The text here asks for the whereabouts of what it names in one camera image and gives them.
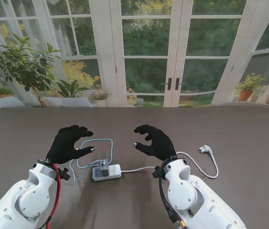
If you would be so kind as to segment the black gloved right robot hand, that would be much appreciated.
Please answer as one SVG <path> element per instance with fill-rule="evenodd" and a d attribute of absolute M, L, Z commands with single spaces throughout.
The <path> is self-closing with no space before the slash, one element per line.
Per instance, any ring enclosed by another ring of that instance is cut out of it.
<path fill-rule="evenodd" d="M 140 152 L 148 156 L 154 156 L 161 161 L 176 157 L 176 151 L 171 139 L 162 130 L 150 125 L 141 125 L 134 132 L 141 135 L 147 134 L 145 141 L 151 141 L 149 146 L 135 142 L 134 146 Z"/>

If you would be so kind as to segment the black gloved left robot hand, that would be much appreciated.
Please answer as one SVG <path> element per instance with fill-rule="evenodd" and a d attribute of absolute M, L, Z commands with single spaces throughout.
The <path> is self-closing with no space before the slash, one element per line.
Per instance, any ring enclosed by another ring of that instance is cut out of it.
<path fill-rule="evenodd" d="M 60 129 L 47 153 L 46 161 L 50 164 L 64 164 L 70 160 L 78 159 L 92 153 L 95 150 L 93 146 L 78 150 L 74 148 L 74 144 L 80 138 L 90 137 L 92 135 L 93 132 L 84 126 L 72 125 Z"/>

